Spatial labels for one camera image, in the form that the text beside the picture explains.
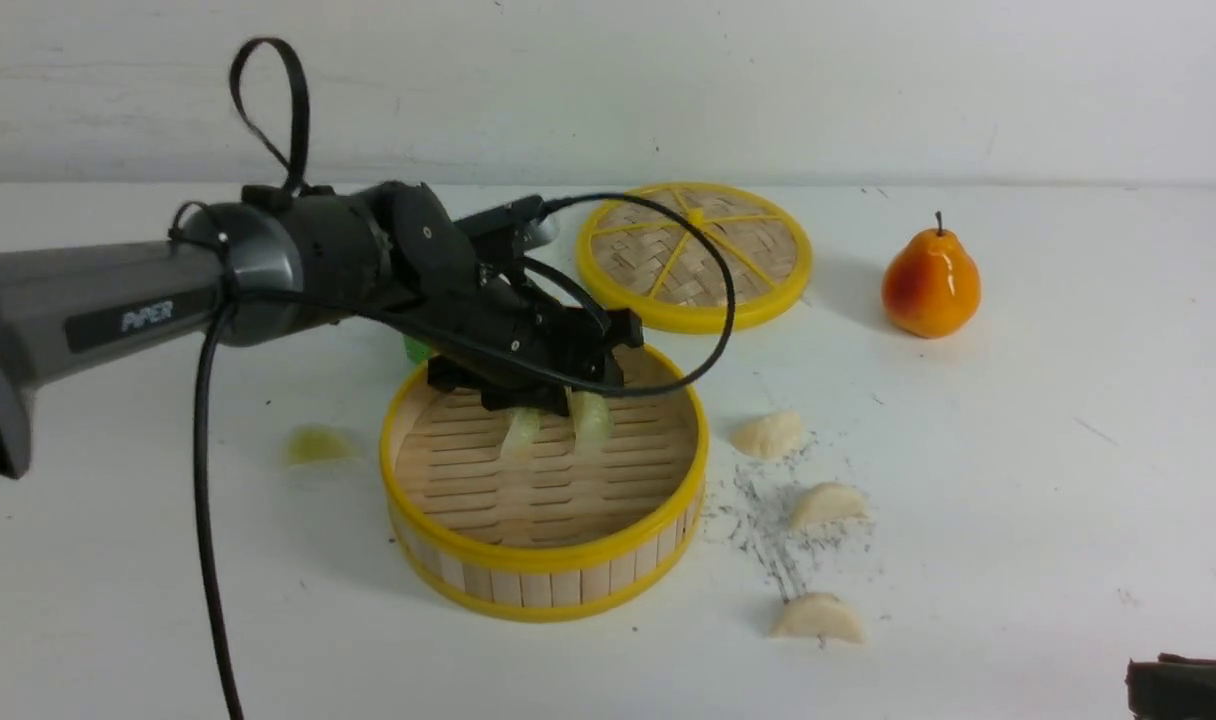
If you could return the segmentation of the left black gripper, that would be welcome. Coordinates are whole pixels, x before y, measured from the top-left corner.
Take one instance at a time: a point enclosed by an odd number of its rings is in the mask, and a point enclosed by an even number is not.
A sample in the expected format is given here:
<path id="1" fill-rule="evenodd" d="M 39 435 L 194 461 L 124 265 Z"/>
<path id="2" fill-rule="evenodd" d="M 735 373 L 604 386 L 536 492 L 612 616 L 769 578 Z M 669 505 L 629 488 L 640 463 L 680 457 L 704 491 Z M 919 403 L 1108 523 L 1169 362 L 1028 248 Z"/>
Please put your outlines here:
<path id="1" fill-rule="evenodd" d="M 480 392 L 490 410 L 567 414 L 570 379 L 623 387 L 617 348 L 640 348 L 643 324 L 609 310 L 572 279 L 531 258 L 490 265 L 426 184 L 388 182 L 383 223 L 392 241 L 398 304 L 444 333 L 430 341 L 430 386 Z"/>

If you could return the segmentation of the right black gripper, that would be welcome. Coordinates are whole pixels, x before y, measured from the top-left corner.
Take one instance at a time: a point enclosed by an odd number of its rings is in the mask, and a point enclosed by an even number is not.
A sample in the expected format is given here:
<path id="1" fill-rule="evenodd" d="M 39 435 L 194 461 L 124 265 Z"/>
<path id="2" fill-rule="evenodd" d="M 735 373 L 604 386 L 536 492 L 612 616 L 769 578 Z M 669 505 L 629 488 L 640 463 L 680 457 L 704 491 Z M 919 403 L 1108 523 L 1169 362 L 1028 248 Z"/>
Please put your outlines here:
<path id="1" fill-rule="evenodd" d="M 1216 660 L 1161 653 L 1126 666 L 1135 719 L 1216 719 Z"/>

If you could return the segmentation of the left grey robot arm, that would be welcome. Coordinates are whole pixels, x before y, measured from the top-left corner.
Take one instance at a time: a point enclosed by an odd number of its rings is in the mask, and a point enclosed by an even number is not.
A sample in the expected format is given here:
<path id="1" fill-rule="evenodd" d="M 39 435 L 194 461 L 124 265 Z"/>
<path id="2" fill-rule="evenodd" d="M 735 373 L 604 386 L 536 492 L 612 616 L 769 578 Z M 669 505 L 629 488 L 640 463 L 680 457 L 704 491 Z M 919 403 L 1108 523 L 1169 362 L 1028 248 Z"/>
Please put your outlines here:
<path id="1" fill-rule="evenodd" d="M 584 292 L 567 306 L 527 279 L 575 291 L 529 255 L 545 214 L 529 195 L 454 220 L 426 184 L 297 197 L 247 186 L 237 202 L 175 216 L 167 240 L 0 252 L 0 477 L 29 469 L 38 388 L 206 331 L 240 292 L 306 293 L 314 304 L 244 300 L 223 345 L 264 345 L 356 306 L 387 311 L 441 355 L 430 386 L 479 389 L 490 410 L 567 415 L 557 382 L 527 377 L 516 361 L 620 388 L 613 351 L 643 345 L 643 324 Z"/>

